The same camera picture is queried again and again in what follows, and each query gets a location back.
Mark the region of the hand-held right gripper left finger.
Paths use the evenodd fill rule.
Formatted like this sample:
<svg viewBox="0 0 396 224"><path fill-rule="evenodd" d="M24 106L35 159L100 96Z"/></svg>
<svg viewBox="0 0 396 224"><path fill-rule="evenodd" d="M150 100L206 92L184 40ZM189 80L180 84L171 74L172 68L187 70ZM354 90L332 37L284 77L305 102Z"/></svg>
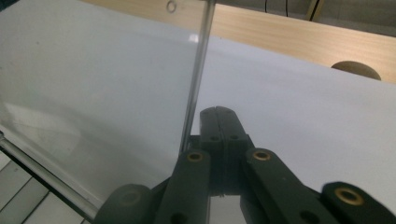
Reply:
<svg viewBox="0 0 396 224"><path fill-rule="evenodd" d="M212 196L222 195L222 140L215 107L200 113L200 146L210 155L210 192Z"/></svg>

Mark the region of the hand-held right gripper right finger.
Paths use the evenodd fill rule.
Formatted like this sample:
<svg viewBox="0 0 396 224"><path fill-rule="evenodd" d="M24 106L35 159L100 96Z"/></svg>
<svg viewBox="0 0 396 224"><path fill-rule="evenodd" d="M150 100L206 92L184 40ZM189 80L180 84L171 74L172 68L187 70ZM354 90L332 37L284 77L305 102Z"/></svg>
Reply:
<svg viewBox="0 0 396 224"><path fill-rule="evenodd" d="M249 137L236 113L230 108L218 106L217 115L223 142L223 193L239 195L243 176L241 160L249 149Z"/></svg>

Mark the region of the grey tray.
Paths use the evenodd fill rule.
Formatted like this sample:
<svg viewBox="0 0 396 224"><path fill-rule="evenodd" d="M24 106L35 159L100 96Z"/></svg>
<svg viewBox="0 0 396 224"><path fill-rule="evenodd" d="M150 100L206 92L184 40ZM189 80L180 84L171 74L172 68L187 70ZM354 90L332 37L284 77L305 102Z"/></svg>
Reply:
<svg viewBox="0 0 396 224"><path fill-rule="evenodd" d="M18 0L0 11L0 149L84 217L168 177L214 0Z"/></svg>

